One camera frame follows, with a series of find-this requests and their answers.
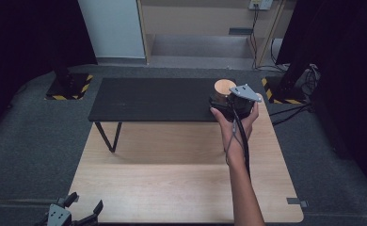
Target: white wall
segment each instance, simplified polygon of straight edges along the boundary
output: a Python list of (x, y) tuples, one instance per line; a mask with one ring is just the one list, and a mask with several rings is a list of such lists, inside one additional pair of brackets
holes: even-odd
[(136, 0), (79, 0), (96, 57), (145, 58)]

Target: black curtain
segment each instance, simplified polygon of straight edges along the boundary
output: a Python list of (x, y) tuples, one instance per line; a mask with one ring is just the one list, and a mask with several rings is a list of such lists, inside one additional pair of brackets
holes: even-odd
[(353, 158), (367, 177), (367, 0), (298, 0), (282, 62), (297, 73), (318, 66), (312, 104), (337, 154)]
[(0, 117), (27, 81), (96, 63), (77, 0), (0, 0)]

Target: wooden table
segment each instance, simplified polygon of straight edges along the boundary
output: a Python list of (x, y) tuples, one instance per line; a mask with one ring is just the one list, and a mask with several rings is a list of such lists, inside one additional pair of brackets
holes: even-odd
[[(113, 137), (116, 122), (103, 123)], [(299, 222), (303, 213), (265, 104), (249, 141), (253, 186), (266, 222)], [(124, 122), (115, 153), (93, 125), (70, 193), (73, 219), (104, 202), (100, 222), (233, 222), (231, 185), (215, 122)]]

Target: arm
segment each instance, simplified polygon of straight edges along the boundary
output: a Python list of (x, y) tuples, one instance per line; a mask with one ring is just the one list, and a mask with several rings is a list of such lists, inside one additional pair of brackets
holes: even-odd
[[(224, 150), (227, 152), (231, 176), (234, 223), (236, 226), (265, 225), (253, 186), (247, 174), (239, 132), (237, 130), (236, 136), (232, 138), (232, 123), (227, 121), (218, 110), (211, 108), (211, 111), (221, 127)], [(257, 119), (258, 114), (258, 104), (255, 103), (250, 115), (242, 119), (247, 139), (250, 137), (252, 123)]]

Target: hazard tape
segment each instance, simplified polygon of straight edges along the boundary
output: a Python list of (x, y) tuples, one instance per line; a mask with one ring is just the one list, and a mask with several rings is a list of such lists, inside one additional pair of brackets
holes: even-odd
[(272, 103), (272, 104), (305, 104), (306, 103), (306, 100), (275, 99), (274, 94), (272, 93), (272, 90), (269, 87), (269, 84), (265, 78), (262, 79), (262, 82), (263, 82), (263, 89), (265, 90), (266, 97), (268, 98), (269, 103)]
[(93, 75), (88, 75), (87, 81), (85, 82), (83, 88), (81, 89), (81, 93), (79, 95), (73, 95), (73, 96), (66, 96), (66, 95), (52, 95), (52, 96), (46, 96), (45, 100), (56, 100), (56, 101), (65, 101), (65, 100), (81, 100), (85, 93), (87, 92), (87, 89), (89, 87), (90, 81), (92, 81)]

